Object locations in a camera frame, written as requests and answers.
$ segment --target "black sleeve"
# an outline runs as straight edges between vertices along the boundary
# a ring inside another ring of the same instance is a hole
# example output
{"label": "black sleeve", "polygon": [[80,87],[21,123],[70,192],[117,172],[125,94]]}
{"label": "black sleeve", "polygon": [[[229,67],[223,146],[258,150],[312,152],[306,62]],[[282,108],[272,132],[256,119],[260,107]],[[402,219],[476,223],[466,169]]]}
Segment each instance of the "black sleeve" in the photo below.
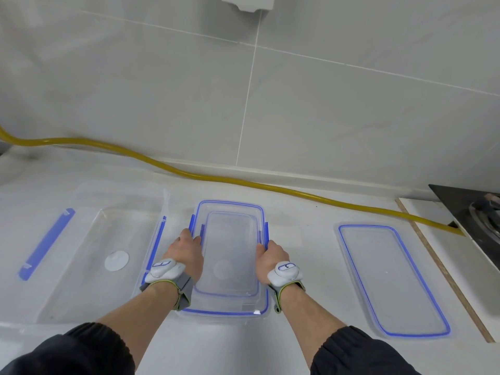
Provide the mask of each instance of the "black sleeve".
{"label": "black sleeve", "polygon": [[133,375],[134,371],[134,360],[120,336],[105,325],[88,322],[45,340],[10,362],[0,375]]}
{"label": "black sleeve", "polygon": [[418,375],[392,346],[355,327],[333,333],[312,361],[311,375]]}

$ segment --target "wooden board edge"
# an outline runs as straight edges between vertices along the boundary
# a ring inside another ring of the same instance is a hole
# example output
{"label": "wooden board edge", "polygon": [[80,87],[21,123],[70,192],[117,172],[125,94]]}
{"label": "wooden board edge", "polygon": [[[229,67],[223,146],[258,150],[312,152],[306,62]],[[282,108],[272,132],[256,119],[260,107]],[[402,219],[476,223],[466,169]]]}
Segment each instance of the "wooden board edge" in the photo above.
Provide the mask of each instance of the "wooden board edge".
{"label": "wooden board edge", "polygon": [[[399,198],[396,198],[396,204],[397,204],[397,206],[400,208],[400,210],[403,213],[408,213],[406,207],[403,205],[403,203],[401,202],[401,200]],[[484,326],[484,324],[481,321],[481,319],[479,318],[478,314],[476,313],[476,311],[474,310],[474,308],[472,307],[472,305],[468,302],[467,298],[462,293],[462,291],[460,290],[460,288],[457,285],[457,283],[455,283],[455,281],[453,280],[453,277],[450,275],[450,273],[446,269],[445,265],[442,263],[441,259],[435,253],[434,249],[429,244],[429,242],[427,241],[426,237],[423,235],[422,231],[420,230],[420,228],[416,224],[416,222],[415,221],[410,221],[409,223],[410,223],[411,227],[413,228],[413,230],[415,231],[415,233],[418,236],[418,238],[420,239],[420,241],[422,242],[422,244],[424,245],[424,247],[426,248],[426,250],[429,253],[430,257],[433,259],[434,263],[440,269],[441,273],[443,274],[443,276],[445,277],[446,281],[448,282],[448,284],[452,288],[453,292],[455,292],[455,295],[459,298],[459,301],[462,303],[462,305],[466,309],[468,315],[471,317],[472,321],[474,322],[474,324],[478,328],[478,330],[481,333],[481,335],[483,336],[483,338],[488,343],[495,343],[495,340],[491,336],[490,332]]]}

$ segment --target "hand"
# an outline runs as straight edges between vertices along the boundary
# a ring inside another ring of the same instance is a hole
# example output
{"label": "hand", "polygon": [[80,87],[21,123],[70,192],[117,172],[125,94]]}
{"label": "hand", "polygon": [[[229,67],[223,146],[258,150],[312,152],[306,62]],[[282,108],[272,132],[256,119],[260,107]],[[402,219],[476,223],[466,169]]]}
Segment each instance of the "hand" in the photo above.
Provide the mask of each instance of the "hand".
{"label": "hand", "polygon": [[267,274],[274,270],[279,262],[289,261],[290,256],[283,250],[283,248],[277,245],[274,241],[269,241],[267,244],[267,251],[261,244],[257,245],[257,258],[255,260],[255,266],[257,271],[257,279],[262,284],[270,284],[271,282],[267,278]]}
{"label": "hand", "polygon": [[172,258],[176,262],[186,266],[184,272],[187,273],[195,283],[202,276],[203,255],[200,242],[201,237],[191,238],[189,229],[180,232],[177,238],[169,247],[162,259]]}

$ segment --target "white wrist device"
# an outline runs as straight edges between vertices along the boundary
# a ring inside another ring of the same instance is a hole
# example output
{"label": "white wrist device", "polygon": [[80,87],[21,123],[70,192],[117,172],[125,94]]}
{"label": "white wrist device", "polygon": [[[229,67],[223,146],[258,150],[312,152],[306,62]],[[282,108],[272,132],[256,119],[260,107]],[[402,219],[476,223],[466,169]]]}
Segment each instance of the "white wrist device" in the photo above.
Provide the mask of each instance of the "white wrist device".
{"label": "white wrist device", "polygon": [[303,279],[302,272],[297,265],[289,261],[279,262],[274,270],[269,271],[267,278],[271,282],[269,287],[272,290],[272,298],[274,299],[274,310],[276,313],[281,312],[281,303],[279,298],[282,290],[290,284],[297,284],[305,291],[305,287],[301,280]]}
{"label": "white wrist device", "polygon": [[194,282],[191,277],[184,272],[185,265],[177,263],[169,258],[157,262],[151,266],[151,270],[141,285],[141,291],[144,291],[150,284],[165,281],[174,284],[178,288],[179,299],[176,304],[176,310],[187,308],[191,304],[191,293]]}

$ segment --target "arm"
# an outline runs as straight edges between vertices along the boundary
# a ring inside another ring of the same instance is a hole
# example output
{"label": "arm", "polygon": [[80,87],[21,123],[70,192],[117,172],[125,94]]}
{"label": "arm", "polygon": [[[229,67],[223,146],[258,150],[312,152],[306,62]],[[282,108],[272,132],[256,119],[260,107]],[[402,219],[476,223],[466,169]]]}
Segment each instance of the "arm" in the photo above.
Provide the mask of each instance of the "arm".
{"label": "arm", "polygon": [[[200,237],[191,238],[189,229],[170,245],[162,259],[173,258],[186,265],[184,270],[195,283],[203,271]],[[149,342],[178,300],[177,288],[168,282],[150,285],[143,293],[97,320],[120,335],[139,366]]]}
{"label": "arm", "polygon": [[[290,256],[274,241],[268,250],[257,245],[257,277],[269,284],[267,274]],[[280,297],[287,318],[311,374],[418,375],[401,355],[383,341],[373,340],[354,327],[347,327],[308,296],[296,284],[286,286]]]}
{"label": "arm", "polygon": [[[195,282],[202,275],[200,237],[180,233],[163,258],[184,264]],[[64,335],[42,342],[14,359],[0,375],[132,375],[157,329],[177,304],[178,290],[168,282],[151,284],[143,293],[96,322],[84,323]]]}

